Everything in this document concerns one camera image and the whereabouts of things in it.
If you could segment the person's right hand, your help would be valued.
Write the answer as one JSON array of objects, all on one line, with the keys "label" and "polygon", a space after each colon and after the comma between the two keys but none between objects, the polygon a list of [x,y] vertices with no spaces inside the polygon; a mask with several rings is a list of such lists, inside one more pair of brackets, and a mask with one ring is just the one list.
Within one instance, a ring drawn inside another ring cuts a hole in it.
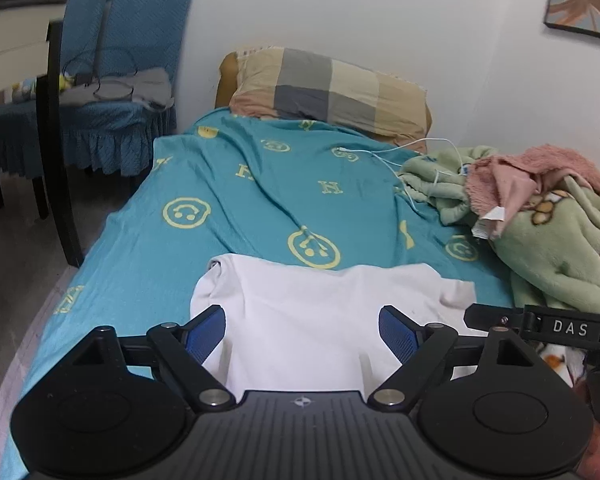
[{"label": "person's right hand", "polygon": [[[600,382],[596,380],[594,387],[590,385],[590,378],[581,378],[573,387],[573,391],[583,402],[588,402],[600,408]],[[600,422],[595,419],[590,442],[584,452],[577,469],[581,479],[600,480]]]}]

